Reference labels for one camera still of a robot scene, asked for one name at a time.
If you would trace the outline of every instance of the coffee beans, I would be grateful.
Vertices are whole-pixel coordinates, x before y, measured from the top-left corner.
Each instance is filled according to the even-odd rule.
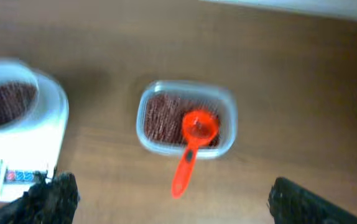
[[[184,145],[186,144],[182,134],[184,115],[197,109],[208,110],[218,118],[216,105],[174,95],[156,95],[147,103],[144,132],[153,141]],[[216,147],[219,139],[220,135],[217,135],[209,146]]]
[[[26,83],[7,83],[0,86],[0,125],[21,117],[31,106],[36,87]]]

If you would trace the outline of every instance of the digital scale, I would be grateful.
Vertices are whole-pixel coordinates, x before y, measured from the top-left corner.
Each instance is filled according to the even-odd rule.
[[[39,101],[28,118],[12,131],[0,133],[0,202],[11,202],[34,184],[35,172],[54,176],[65,127],[68,100],[61,86],[34,72]]]

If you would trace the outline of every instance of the red scoop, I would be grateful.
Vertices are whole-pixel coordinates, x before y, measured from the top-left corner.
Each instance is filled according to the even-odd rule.
[[[180,198],[185,189],[187,189],[198,148],[208,145],[216,137],[218,134],[218,122],[210,112],[195,110],[184,116],[182,130],[188,146],[174,175],[172,184],[173,198]]]

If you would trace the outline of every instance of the scoop handle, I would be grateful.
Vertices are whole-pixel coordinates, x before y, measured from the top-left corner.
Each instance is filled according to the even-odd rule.
[[[183,157],[178,164],[176,173],[173,178],[172,196],[180,198],[184,194],[190,183],[192,170],[195,165],[199,146],[189,144],[184,151]]]

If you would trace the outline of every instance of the brown wooden surface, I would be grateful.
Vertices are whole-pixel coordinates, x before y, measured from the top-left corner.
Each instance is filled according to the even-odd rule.
[[[273,223],[278,176],[357,215],[357,22],[197,0],[0,0],[0,56],[68,93],[59,169],[78,181],[75,223]],[[135,132],[159,79],[221,85],[238,103],[234,146],[198,161],[180,200],[178,158]]]

